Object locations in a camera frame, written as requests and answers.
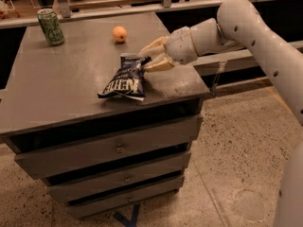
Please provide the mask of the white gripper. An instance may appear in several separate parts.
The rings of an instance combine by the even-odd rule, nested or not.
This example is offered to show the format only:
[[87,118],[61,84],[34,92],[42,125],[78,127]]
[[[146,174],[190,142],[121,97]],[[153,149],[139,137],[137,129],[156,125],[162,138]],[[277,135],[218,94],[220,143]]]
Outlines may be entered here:
[[167,71],[174,67],[174,62],[188,64],[198,59],[190,28],[184,26],[174,30],[169,36],[161,36],[143,47],[138,55],[151,57],[143,68],[146,72]]

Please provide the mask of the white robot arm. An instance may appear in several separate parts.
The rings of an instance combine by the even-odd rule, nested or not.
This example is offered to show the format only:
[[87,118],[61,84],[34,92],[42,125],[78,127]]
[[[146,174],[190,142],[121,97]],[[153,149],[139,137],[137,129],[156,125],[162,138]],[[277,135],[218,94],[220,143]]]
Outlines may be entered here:
[[[208,53],[247,48],[303,124],[303,54],[269,28],[249,0],[225,0],[217,17],[174,30],[142,48],[147,72],[170,70]],[[303,227],[303,144],[287,162],[273,227]]]

